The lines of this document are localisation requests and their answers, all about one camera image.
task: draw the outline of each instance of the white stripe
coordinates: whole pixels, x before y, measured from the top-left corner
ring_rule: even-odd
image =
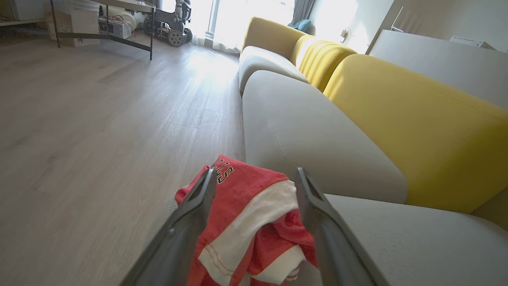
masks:
[[[295,270],[291,271],[291,272],[288,274],[288,276],[294,276],[294,275],[298,274],[298,272],[300,272],[300,268],[297,268],[297,269],[295,269]]]
[[[246,272],[238,286],[250,286],[250,275]]]
[[[295,274],[298,273],[298,270],[295,270],[295,268],[304,260],[305,255],[302,252],[302,248],[297,244],[277,257],[263,272],[253,275],[252,278],[280,285],[290,273],[294,271],[296,271]]]
[[[297,209],[296,188],[292,181],[277,182],[253,197],[242,212],[209,245],[198,259],[212,279],[229,285],[250,242],[260,227]]]

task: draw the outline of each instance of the gray curtain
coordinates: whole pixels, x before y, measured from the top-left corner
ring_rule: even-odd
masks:
[[[293,12],[293,22],[291,22],[291,24],[296,24],[300,20],[308,19],[313,5],[314,0],[295,0],[295,10]]]

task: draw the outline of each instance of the gray sofa cushion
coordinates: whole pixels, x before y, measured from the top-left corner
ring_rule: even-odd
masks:
[[[508,233],[467,214],[326,195],[388,285],[508,285]]]
[[[315,87],[255,72],[243,94],[248,164],[293,178],[302,166],[325,193],[404,203],[407,184],[388,157]]]
[[[288,59],[280,54],[248,46],[240,55],[239,64],[240,90],[243,91],[249,77],[256,71],[265,70],[292,77],[299,81],[309,83],[303,75]]]

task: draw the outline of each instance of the cardboard box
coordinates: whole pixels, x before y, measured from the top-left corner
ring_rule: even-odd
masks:
[[[98,34],[99,23],[97,21],[97,11],[87,10],[66,10],[66,13],[55,11],[56,23],[58,31],[61,33],[87,33]],[[56,41],[55,26],[53,24],[53,16],[51,13],[46,18],[49,31],[49,39]],[[98,39],[71,39],[60,38],[60,42],[71,47],[80,47],[87,45],[99,44]]]

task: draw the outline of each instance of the red and white shirt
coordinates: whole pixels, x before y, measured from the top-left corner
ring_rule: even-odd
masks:
[[[314,239],[302,224],[296,188],[286,175],[224,155],[211,168],[217,171],[215,199],[188,286],[280,285],[296,279],[302,261],[316,266]],[[178,190],[179,205],[207,169]]]

